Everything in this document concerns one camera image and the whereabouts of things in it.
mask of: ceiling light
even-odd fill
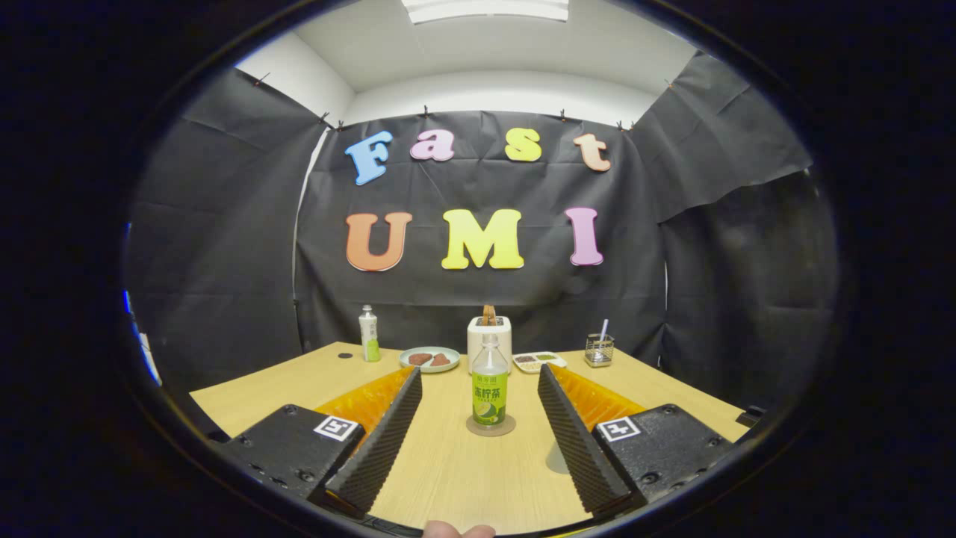
[[[412,24],[474,15],[568,20],[568,0],[402,0]]]

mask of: foam letter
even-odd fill
[[[451,150],[451,143],[455,135],[444,129],[433,129],[419,135],[421,142],[412,146],[411,154],[416,159],[434,159],[447,161],[455,152]]]
[[[600,265],[604,256],[598,252],[595,241],[595,217],[598,212],[591,208],[571,208],[564,212],[571,219],[575,233],[575,253],[571,255],[574,265]]]
[[[581,146],[581,157],[584,158],[584,164],[588,168],[604,172],[611,169],[611,161],[605,161],[600,158],[600,151],[607,149],[607,144],[595,138],[595,135],[588,133],[575,138],[575,145]]]
[[[469,210],[445,212],[448,221],[448,256],[442,260],[445,269],[465,269],[465,247],[475,262],[475,267],[485,265],[485,258],[494,246],[494,256],[489,265],[495,269],[519,269],[525,259],[518,255],[518,221],[521,213],[516,210],[498,210],[491,216],[488,226],[482,230]]]
[[[345,241],[345,258],[360,271],[388,271],[399,264],[405,248],[405,224],[412,220],[411,213],[389,213],[385,216],[388,229],[388,250],[381,256],[368,252],[368,239],[372,225],[379,218],[370,213],[350,214],[345,219],[349,236]]]
[[[515,127],[505,133],[505,140],[508,141],[505,154],[513,161],[537,161],[541,156],[541,146],[536,144],[541,135],[534,129]]]
[[[358,170],[356,185],[365,185],[385,173],[385,167],[377,163],[376,159],[383,163],[388,159],[388,149],[384,143],[389,142],[392,142],[392,133],[382,131],[345,149],[345,154],[352,157]]]

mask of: letter f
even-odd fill
[[[365,185],[385,173],[385,167],[376,160],[384,163],[388,159],[388,148],[384,143],[389,142],[392,142],[392,133],[382,131],[345,149],[345,154],[352,157],[358,171],[356,185]]]

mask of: wooden table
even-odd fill
[[[340,359],[341,352],[353,353]],[[381,361],[361,360],[361,347],[335,343],[256,373],[193,392],[200,407],[235,437],[284,404],[314,409],[359,385],[397,370],[399,351],[382,349]],[[676,404],[725,438],[747,428],[726,402],[669,377],[619,350],[610,367],[593,369],[583,351],[559,352],[568,368],[645,408]],[[499,534],[561,527],[589,519],[571,476],[552,471],[545,458],[554,434],[537,395],[537,374],[514,368],[508,413],[517,421],[502,437],[466,430],[471,378],[464,364],[423,374],[422,403],[371,515],[422,528],[438,519],[460,530],[479,524]]]

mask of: food on plate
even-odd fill
[[[421,366],[431,360],[431,353],[415,353],[408,357],[408,364]]]
[[[431,361],[431,366],[444,366],[451,364],[451,361],[448,360],[448,357],[445,357],[444,353],[437,353],[435,359]]]

